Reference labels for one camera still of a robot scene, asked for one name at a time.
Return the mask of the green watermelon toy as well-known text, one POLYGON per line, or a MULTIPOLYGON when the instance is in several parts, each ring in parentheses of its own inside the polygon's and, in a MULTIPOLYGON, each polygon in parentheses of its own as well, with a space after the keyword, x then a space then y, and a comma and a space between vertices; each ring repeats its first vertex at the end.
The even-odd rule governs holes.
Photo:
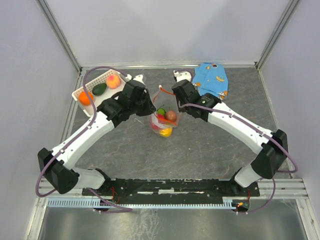
POLYGON ((166 110, 165 110, 164 108, 160 107, 160 108, 157 110, 156 113, 157 113, 158 116, 164 117, 164 116, 166 115, 166 110))

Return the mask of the clear zip top bag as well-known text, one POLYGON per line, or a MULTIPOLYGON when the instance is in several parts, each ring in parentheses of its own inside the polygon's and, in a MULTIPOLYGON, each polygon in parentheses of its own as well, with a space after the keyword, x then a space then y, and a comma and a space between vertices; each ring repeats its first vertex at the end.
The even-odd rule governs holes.
POLYGON ((151 101, 156 111, 150 115, 150 127, 160 137, 168 138, 178 126, 181 116, 176 96, 159 85, 151 101))

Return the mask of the brown egg toy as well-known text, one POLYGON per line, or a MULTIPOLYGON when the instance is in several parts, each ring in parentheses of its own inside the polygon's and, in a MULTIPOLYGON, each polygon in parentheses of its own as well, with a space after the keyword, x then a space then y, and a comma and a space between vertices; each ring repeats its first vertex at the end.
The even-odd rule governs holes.
POLYGON ((165 119, 171 122, 175 122, 177 120, 177 114, 173 110, 168 110, 165 115, 165 119))

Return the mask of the yellow lemon toy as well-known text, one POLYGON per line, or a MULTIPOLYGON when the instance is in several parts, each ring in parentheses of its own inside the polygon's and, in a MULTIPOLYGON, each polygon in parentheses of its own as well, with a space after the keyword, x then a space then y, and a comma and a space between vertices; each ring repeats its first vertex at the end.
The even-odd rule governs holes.
POLYGON ((171 136, 172 132, 173 132, 173 128, 168 127, 168 128, 160 130, 158 133, 161 137, 168 138, 171 136))

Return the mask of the orange toy fruit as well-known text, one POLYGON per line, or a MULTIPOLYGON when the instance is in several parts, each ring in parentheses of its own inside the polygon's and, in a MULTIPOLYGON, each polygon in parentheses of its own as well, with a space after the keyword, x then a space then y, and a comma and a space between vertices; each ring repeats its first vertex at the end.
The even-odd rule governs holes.
POLYGON ((78 96, 79 102, 84 106, 89 106, 91 105, 91 101, 94 101, 92 93, 88 92, 88 95, 89 96, 87 96, 87 94, 84 91, 82 91, 78 96))

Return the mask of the red apple toy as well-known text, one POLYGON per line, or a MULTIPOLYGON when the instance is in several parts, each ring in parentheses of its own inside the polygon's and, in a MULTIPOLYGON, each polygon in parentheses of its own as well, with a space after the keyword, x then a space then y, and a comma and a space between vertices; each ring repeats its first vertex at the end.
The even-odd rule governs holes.
POLYGON ((165 122, 165 116, 163 115, 163 114, 160 114, 160 113, 157 113, 156 114, 156 117, 157 117, 157 121, 159 122, 159 123, 164 123, 165 122))

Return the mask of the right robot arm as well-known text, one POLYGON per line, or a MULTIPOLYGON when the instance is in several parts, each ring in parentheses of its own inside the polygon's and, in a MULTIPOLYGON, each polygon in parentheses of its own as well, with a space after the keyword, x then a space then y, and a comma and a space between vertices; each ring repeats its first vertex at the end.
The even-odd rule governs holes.
POLYGON ((213 94, 200 95, 196 87, 186 79, 175 83, 171 89, 180 112, 222 128, 256 154, 251 163, 233 176, 234 180, 229 183, 231 193, 240 196, 253 182, 274 177, 288 154, 288 137, 283 130, 271 131, 254 124, 231 110, 213 94))

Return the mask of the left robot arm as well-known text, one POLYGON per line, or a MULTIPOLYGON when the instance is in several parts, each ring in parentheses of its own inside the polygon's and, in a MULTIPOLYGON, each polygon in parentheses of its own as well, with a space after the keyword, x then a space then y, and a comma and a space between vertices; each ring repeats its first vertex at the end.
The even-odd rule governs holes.
POLYGON ((131 115, 143 117, 155 111, 145 83, 136 79, 127 81, 121 91, 95 107, 89 120, 65 142, 51 150, 42 148, 37 153, 40 176, 59 194, 66 194, 73 188, 92 188, 99 195, 106 195, 111 183, 104 174, 97 169, 75 168, 77 161, 102 136, 131 115))

